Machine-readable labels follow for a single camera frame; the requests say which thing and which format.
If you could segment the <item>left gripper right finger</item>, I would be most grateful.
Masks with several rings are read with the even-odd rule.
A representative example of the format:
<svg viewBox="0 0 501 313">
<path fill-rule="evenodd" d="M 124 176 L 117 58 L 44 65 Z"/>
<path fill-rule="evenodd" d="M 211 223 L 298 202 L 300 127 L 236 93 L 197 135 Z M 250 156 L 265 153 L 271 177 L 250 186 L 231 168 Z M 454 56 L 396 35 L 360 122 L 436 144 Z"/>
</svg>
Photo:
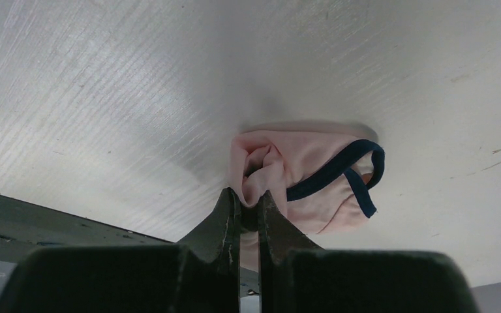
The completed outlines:
<svg viewBox="0 0 501 313">
<path fill-rule="evenodd" d="M 477 312 L 454 261 L 426 251 L 326 250 L 264 194 L 256 206 L 262 312 Z"/>
</svg>

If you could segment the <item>pink underwear navy trim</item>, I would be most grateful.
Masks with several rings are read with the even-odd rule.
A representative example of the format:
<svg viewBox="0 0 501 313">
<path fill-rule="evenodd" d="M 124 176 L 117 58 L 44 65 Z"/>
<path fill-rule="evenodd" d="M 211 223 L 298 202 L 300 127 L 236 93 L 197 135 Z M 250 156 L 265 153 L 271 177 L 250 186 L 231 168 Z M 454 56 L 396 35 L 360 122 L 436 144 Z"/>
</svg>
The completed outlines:
<svg viewBox="0 0 501 313">
<path fill-rule="evenodd" d="M 384 170 L 384 150 L 366 125 L 283 122 L 232 139 L 228 185 L 248 209 L 270 193 L 299 231 L 317 235 L 366 223 Z"/>
</svg>

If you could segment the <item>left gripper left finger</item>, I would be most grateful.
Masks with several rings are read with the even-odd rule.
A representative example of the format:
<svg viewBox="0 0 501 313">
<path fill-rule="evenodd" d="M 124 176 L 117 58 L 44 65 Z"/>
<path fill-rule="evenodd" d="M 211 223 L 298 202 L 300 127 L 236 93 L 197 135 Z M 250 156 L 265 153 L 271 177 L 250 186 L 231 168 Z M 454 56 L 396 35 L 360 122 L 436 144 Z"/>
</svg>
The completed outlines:
<svg viewBox="0 0 501 313">
<path fill-rule="evenodd" d="M 169 245 L 44 248 L 13 270 L 0 312 L 239 312 L 240 203 Z"/>
</svg>

